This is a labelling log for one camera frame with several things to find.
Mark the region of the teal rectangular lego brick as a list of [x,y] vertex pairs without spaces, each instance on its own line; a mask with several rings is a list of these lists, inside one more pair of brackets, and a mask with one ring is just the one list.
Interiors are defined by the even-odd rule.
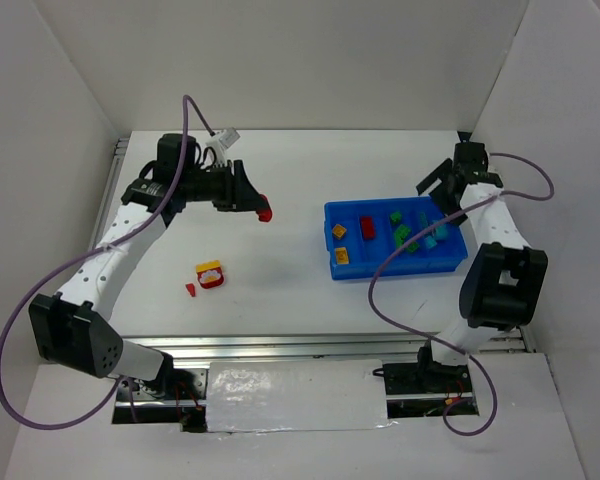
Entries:
[[429,226],[429,221],[425,212],[418,213],[418,222],[421,230],[424,230]]

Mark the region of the small teal square lego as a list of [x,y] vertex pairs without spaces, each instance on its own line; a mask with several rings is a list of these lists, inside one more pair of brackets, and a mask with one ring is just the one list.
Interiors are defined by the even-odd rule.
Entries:
[[423,242],[427,250],[431,250],[437,246],[436,240],[430,236],[426,236]]

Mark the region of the red teal lego stack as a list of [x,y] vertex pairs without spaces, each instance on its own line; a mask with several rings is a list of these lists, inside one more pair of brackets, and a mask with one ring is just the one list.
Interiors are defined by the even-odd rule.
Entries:
[[260,198],[261,202],[259,208],[256,210],[256,214],[260,222],[268,223],[273,218],[273,211],[269,204],[268,198],[264,194],[261,194]]

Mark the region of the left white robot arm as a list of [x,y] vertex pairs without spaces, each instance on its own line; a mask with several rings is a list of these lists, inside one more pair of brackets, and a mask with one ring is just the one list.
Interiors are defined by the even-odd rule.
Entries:
[[185,378],[171,355],[123,339],[110,325],[116,301],[138,263],[190,202],[209,202],[220,212],[272,216],[268,200],[250,183],[244,164],[227,150],[234,129],[200,147],[190,136],[170,133],[126,188],[97,254],[53,295],[36,295],[28,312],[41,357],[95,378],[131,377],[163,395]]

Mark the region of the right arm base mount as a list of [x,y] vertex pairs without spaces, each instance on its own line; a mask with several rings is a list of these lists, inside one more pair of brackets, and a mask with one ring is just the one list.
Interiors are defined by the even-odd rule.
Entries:
[[389,419],[439,417],[457,401],[452,415],[476,415],[474,390],[466,366],[458,373],[423,372],[417,363],[383,363],[372,371],[384,382]]

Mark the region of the teal flower lego piece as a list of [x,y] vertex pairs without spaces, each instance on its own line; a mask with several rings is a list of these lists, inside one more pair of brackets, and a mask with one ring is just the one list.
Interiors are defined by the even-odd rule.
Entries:
[[437,226],[431,233],[432,237],[437,241],[446,241],[449,238],[449,228],[447,224]]

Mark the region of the green square lego brick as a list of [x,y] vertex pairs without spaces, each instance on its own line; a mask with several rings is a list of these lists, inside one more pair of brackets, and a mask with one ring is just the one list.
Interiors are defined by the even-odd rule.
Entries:
[[410,234],[411,229],[404,224],[400,224],[393,232],[393,238],[396,247],[399,248],[402,245],[404,245],[407,239],[409,238]]

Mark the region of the yellow lego plate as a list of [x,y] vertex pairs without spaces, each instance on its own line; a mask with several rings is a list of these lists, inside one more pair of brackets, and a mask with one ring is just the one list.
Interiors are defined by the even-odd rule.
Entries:
[[348,265],[350,263],[348,249],[344,246],[334,249],[334,258],[337,265]]

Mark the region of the red yellow lego brick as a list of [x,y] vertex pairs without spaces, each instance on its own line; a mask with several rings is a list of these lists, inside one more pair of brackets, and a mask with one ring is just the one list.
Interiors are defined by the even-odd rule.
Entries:
[[360,217],[361,235],[365,241],[371,241],[376,238],[376,229],[374,220],[371,216]]

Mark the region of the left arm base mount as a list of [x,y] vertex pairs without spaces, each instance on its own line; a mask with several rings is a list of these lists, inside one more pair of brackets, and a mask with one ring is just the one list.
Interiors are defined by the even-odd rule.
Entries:
[[208,369],[185,369],[159,393],[139,380],[125,380],[117,390],[114,425],[169,424],[188,433],[207,431]]

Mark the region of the small green lego brick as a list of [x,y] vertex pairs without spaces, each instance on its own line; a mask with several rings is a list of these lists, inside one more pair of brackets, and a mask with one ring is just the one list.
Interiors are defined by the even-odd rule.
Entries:
[[389,220],[392,225],[398,225],[402,221],[402,214],[399,211],[392,212],[389,215]]

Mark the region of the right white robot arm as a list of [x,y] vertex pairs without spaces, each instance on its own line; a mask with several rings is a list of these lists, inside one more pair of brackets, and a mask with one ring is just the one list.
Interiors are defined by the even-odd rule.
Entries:
[[417,375],[431,382],[460,378],[469,354],[529,324],[548,267],[547,254],[532,248],[515,225],[482,143],[457,143],[453,157],[421,181],[417,192],[436,180],[431,199],[444,215],[458,215],[454,225],[469,222],[478,250],[460,289],[460,318],[418,352]]

